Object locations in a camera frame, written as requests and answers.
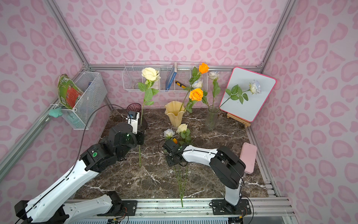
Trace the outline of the pale blue rose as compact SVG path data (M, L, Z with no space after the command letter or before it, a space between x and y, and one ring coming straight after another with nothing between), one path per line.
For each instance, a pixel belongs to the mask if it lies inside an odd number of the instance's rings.
M241 104L244 103L244 101L249 100L248 92L250 92L252 95L255 94L261 94L261 85L257 80L253 80L253 82L249 83L249 88L247 90L242 90L242 88L239 85L234 85L231 89L225 90L226 94L228 95L228 98L221 103L220 108L229 100L232 101L239 101Z
M164 137L165 137L165 140L172 140L174 137L174 131L171 130L171 129L167 129L166 131L164 131ZM177 177L177 169L179 167L179 164L178 165L175 165L175 166L172 166L174 172L175 172L175 176L176 176L176 179L177 179L177 182L178 182L178 177ZM181 206L184 207L183 205L183 198L180 199L181 200Z

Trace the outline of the cream rose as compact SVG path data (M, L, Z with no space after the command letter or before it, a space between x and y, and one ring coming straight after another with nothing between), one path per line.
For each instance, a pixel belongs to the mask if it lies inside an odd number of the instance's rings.
M183 141L180 141L181 146L183 144L190 145L192 139L191 139L190 129L188 128L188 124L183 123L183 124L179 125L176 132L181 136L181 138L183 140ZM178 177L179 193L180 193L180 197L182 199L185 194L187 168L185 169L185 172L182 172L183 169L181 167L182 167L182 165L179 165L179 167L177 169L177 177Z
M140 113L140 124L143 123L143 110L146 105L153 105L153 96L155 96L159 90L154 89L154 84L161 79L159 70L154 68L144 68L142 70L142 77L145 78L145 83L138 83L139 90L144 92L143 105Z

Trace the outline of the pink pencil case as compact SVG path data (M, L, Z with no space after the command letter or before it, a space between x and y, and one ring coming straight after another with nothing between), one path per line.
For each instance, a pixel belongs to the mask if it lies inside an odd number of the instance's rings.
M257 146L245 142L241 149L240 159L245 163L245 173L253 174L255 168Z

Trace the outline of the pale blue rose back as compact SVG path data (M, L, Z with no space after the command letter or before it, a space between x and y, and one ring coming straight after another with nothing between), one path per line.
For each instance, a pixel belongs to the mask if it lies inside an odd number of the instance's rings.
M239 85L234 85L231 89L225 90L226 94L228 95L228 98L221 103L220 108L229 100L232 101L239 101L241 104L244 103L244 101L249 100L248 92L250 92L252 95L255 94L261 94L261 85L257 80L253 80L253 82L249 83L249 88L247 90L242 90L242 88Z

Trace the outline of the large orange rose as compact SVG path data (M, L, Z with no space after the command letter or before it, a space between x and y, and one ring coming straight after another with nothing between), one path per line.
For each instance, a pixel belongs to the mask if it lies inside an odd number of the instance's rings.
M197 80L201 80L202 75L207 73L208 71L209 71L209 66L206 63L202 63L201 65L199 65L199 68L196 68L196 67L193 68L192 77L189 79L189 86L186 87L186 89L185 89L187 91L187 93L186 93L186 96L182 102L184 107L189 102L189 93L193 89L192 88L193 83Z

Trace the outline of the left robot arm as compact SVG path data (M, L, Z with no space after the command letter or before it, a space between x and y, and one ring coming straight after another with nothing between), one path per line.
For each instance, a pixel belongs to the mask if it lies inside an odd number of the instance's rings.
M107 167L123 161L131 149L143 145L145 129L140 113L130 111L125 123L112 127L102 142L84 151L69 171L43 193L18 202L16 216L24 224L72 224L93 215L126 215L125 205L115 191L77 204L66 201Z

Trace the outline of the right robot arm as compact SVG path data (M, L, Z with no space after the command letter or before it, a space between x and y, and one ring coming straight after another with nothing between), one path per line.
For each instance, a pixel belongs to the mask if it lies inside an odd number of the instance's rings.
M191 162L209 166L225 185L226 202L232 206L239 203L246 164L230 148L220 146L205 149L187 144L179 145L172 140L166 140L162 148L168 153L166 160L170 167Z

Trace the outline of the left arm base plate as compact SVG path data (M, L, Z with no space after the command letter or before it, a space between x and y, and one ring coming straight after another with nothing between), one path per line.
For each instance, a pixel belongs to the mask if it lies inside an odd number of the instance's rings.
M128 216L135 216L137 210L137 200L121 201L113 206L107 213L98 214L99 217L122 217L124 214Z

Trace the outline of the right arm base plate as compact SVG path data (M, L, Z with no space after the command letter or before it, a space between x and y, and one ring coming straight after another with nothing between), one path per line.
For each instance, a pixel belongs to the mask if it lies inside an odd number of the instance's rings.
M241 199L237 205L231 205L225 199L213 199L209 206L214 215L251 215L251 207L247 199Z

